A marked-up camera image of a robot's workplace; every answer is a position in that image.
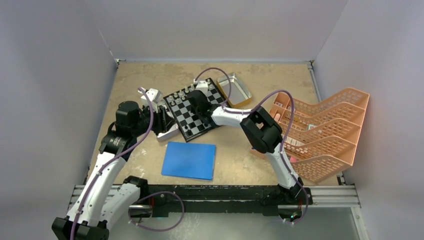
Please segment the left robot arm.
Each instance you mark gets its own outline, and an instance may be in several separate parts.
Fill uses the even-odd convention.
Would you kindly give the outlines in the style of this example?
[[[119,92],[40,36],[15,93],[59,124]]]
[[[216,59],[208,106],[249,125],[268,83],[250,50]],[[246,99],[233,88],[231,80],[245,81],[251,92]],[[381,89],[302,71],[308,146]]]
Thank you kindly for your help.
[[[66,217],[57,217],[51,226],[59,240],[107,240],[119,218],[132,203],[149,199],[148,181],[129,176],[118,193],[108,198],[116,177],[128,162],[134,148],[149,132],[167,132],[175,123],[164,105],[124,101],[115,112],[115,121],[101,140],[95,166],[82,193]]]

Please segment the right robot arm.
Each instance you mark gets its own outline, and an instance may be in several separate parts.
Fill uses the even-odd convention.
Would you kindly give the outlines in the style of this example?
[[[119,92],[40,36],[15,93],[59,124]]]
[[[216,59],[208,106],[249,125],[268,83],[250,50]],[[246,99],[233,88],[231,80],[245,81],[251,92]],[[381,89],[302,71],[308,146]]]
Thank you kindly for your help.
[[[271,164],[284,202],[292,204],[300,196],[308,195],[285,152],[287,135],[282,135],[280,125],[263,107],[258,105],[254,109],[234,109],[211,104],[200,90],[190,92],[187,98],[192,111],[203,123],[243,130],[251,146],[264,154]]]

